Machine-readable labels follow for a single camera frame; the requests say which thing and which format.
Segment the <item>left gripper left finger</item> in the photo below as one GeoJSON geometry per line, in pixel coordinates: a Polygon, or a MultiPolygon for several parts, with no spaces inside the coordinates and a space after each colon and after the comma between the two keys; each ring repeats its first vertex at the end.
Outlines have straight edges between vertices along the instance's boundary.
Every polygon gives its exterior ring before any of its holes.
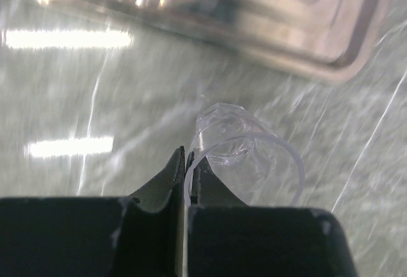
{"type": "Polygon", "coordinates": [[[2,276],[180,276],[185,152],[128,196],[1,199],[2,276]]]}

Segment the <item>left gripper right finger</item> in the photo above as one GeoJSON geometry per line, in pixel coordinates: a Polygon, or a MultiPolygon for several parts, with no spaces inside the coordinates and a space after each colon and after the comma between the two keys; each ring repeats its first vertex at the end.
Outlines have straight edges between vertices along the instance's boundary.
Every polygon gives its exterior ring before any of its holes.
{"type": "Polygon", "coordinates": [[[244,204],[206,159],[187,158],[193,192],[188,276],[357,276],[346,235],[320,208],[244,204]]]}

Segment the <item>clear glass five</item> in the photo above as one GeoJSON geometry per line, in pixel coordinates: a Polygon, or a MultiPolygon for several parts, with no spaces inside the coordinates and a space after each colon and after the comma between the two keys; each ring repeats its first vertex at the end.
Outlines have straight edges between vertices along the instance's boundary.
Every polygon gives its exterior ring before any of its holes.
{"type": "Polygon", "coordinates": [[[186,206],[296,206],[304,186],[298,151],[243,107],[216,103],[197,116],[186,206]]]}

